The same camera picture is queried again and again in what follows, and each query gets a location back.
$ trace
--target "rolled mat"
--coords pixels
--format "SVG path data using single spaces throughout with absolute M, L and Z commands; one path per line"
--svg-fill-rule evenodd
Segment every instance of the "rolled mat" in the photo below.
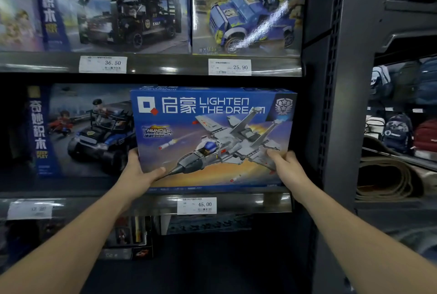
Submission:
M 399 201 L 423 193 L 423 180 L 413 166 L 385 156 L 361 158 L 357 200 Z

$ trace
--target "fighter jet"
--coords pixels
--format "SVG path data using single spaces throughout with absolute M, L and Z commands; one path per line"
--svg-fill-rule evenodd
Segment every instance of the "fighter jet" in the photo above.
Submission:
M 222 126 L 207 116 L 196 116 L 197 121 L 209 132 L 209 136 L 203 136 L 196 150 L 182 157 L 167 175 L 192 173 L 216 163 L 241 164 L 245 159 L 272 171 L 276 170 L 266 151 L 268 148 L 280 150 L 281 146 L 267 139 L 267 136 L 282 120 L 274 120 L 263 134 L 253 132 L 248 123 L 260 112 L 261 108 L 256 107 L 243 120 L 228 116 L 230 127 Z

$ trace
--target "left hand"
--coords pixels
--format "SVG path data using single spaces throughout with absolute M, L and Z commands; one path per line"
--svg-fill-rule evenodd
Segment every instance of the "left hand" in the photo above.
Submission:
M 143 173 L 138 159 L 138 148 L 129 151 L 128 164 L 118 178 L 111 192 L 120 198 L 125 198 L 126 203 L 143 195 L 152 182 L 162 177 L 166 172 L 164 167 L 157 168 L 149 173 Z

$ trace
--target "36.50 price tag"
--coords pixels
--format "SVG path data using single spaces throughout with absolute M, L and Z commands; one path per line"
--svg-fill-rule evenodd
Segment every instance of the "36.50 price tag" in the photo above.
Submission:
M 178 200 L 178 214 L 216 214 L 217 198 L 182 198 Z
M 54 201 L 19 200 L 11 202 L 8 209 L 8 220 L 50 219 L 52 218 Z
M 80 56 L 79 73 L 126 73 L 127 57 Z
M 251 76 L 252 61 L 250 59 L 208 59 L 210 76 Z

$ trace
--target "toy box with swat truck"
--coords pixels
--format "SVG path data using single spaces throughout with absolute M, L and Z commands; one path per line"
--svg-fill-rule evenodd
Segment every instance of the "toy box with swat truck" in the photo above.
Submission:
M 193 0 L 193 54 L 299 57 L 305 0 Z
M 187 53 L 187 0 L 38 0 L 47 51 Z
M 139 85 L 28 86 L 30 145 L 41 176 L 119 175 L 136 147 L 129 92 Z
M 152 87 L 131 92 L 140 163 L 167 174 L 150 191 L 279 186 L 297 94 L 286 89 Z

